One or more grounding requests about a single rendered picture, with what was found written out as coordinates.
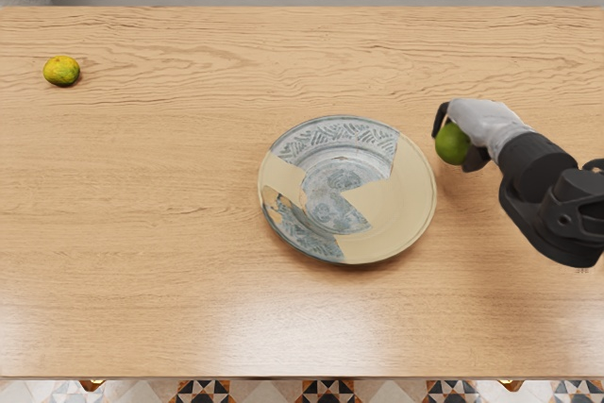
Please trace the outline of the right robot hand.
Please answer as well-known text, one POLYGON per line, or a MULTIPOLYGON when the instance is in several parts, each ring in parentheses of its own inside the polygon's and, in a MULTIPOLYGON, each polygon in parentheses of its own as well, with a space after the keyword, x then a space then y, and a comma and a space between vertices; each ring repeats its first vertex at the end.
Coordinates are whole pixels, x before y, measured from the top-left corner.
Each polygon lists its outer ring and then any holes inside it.
POLYGON ((504 103, 488 99, 454 98, 441 104, 431 131, 436 149, 443 149, 442 131, 453 131, 452 125, 465 139, 459 137, 448 142, 458 143, 461 150, 455 157, 437 154, 443 161, 459 165, 465 173, 476 172, 489 161, 498 165, 499 155, 507 143, 521 135, 535 133, 504 103))

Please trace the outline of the green round fruit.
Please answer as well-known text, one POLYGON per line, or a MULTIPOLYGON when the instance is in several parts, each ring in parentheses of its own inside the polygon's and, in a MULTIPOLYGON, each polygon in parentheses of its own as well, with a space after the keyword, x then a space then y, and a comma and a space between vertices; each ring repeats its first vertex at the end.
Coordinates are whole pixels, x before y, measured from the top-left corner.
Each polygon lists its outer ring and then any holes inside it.
POLYGON ((435 137, 437 155, 451 165, 461 166, 470 146, 470 138, 453 122, 442 126, 435 137))

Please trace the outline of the cream and blue patterned plate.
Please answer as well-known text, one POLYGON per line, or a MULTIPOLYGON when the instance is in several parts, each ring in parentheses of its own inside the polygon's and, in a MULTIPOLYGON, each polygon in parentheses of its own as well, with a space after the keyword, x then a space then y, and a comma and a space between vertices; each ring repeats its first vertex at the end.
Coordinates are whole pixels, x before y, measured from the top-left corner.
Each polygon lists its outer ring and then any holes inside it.
POLYGON ((258 195, 276 235, 342 265, 390 259, 427 231, 437 186, 421 149, 380 121, 330 115, 292 127, 260 165, 258 195))

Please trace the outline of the yellow-green mottled fruit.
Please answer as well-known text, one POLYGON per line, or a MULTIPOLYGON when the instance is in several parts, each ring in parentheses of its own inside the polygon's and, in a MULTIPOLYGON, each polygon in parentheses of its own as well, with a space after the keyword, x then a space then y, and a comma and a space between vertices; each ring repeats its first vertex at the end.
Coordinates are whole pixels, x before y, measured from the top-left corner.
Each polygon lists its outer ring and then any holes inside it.
POLYGON ((59 87, 75 84, 80 76, 79 63, 69 56, 53 56, 42 68, 44 79, 59 87))

